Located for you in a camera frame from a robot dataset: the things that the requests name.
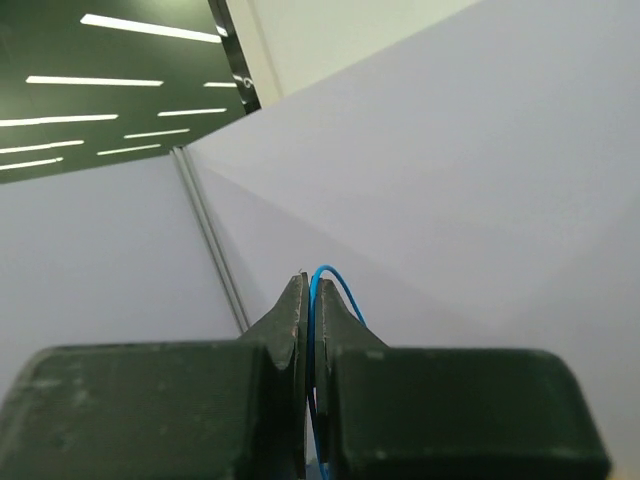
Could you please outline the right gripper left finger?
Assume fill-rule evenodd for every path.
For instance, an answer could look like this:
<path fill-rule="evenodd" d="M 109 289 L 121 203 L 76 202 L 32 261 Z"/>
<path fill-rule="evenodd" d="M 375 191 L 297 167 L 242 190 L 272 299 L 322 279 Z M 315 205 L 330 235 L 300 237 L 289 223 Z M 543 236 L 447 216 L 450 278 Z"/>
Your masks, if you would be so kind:
<path fill-rule="evenodd" d="M 57 346 L 1 405 L 5 479 L 302 479 L 308 277 L 239 338 Z"/>

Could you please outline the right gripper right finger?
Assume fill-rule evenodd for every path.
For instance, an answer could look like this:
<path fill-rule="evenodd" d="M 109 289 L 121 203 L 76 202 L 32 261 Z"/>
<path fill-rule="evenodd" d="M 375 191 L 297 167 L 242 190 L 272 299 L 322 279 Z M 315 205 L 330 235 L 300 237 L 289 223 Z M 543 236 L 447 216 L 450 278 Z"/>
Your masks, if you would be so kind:
<path fill-rule="evenodd" d="M 605 479 L 580 385 L 539 349 L 386 345 L 315 287 L 315 436 L 333 479 Z"/>

